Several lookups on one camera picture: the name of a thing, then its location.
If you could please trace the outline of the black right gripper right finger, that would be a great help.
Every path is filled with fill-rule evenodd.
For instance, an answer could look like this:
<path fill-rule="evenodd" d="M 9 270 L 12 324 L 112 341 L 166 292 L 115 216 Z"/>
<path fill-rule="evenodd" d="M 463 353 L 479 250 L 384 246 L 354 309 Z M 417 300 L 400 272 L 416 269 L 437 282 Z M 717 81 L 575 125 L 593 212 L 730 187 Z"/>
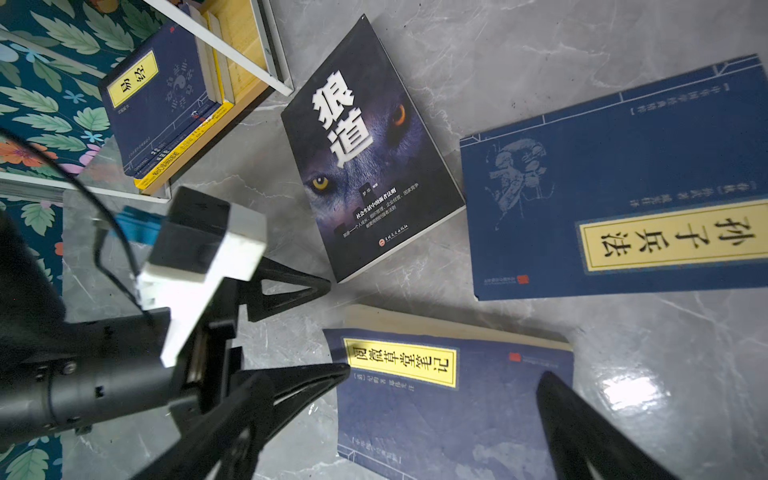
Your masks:
<path fill-rule="evenodd" d="M 540 378 L 536 401 L 558 479 L 672 479 L 557 375 Z"/>

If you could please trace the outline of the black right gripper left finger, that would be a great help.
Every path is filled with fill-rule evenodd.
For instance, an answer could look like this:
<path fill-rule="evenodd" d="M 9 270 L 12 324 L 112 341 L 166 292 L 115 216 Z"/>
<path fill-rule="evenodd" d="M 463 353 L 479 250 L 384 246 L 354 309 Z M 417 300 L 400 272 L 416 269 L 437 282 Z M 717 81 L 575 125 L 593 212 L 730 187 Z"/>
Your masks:
<path fill-rule="evenodd" d="M 250 479 L 272 420 L 274 385 L 254 374 L 137 479 Z"/>

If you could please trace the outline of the navy book yellow label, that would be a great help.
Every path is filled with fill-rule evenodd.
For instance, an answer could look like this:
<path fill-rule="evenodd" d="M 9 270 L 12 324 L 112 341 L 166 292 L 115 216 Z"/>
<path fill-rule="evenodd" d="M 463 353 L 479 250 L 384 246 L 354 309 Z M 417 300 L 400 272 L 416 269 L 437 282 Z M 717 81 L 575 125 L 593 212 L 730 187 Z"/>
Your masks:
<path fill-rule="evenodd" d="M 219 74 L 213 49 L 196 36 L 192 36 L 191 40 L 195 57 L 176 62 L 167 79 L 165 101 L 177 117 L 164 130 L 159 144 L 141 162 L 140 168 L 133 174 L 134 180 L 139 178 L 140 173 L 147 173 L 162 154 L 169 153 L 225 101 L 232 103 L 234 99 L 231 82 L 224 81 Z"/>

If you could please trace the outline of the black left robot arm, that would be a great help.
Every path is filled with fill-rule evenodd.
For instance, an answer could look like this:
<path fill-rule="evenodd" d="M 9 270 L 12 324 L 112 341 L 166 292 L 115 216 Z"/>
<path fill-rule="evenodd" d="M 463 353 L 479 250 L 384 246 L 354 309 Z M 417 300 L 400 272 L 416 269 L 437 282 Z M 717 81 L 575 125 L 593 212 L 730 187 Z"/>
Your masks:
<path fill-rule="evenodd" d="M 1 441 L 20 443 L 165 406 L 182 438 L 263 445 L 344 382 L 326 363 L 245 370 L 230 341 L 237 312 L 259 321 L 323 296 L 327 280 L 264 260 L 209 296 L 177 362 L 165 365 L 171 309 L 69 324 L 14 223 L 1 221 Z"/>

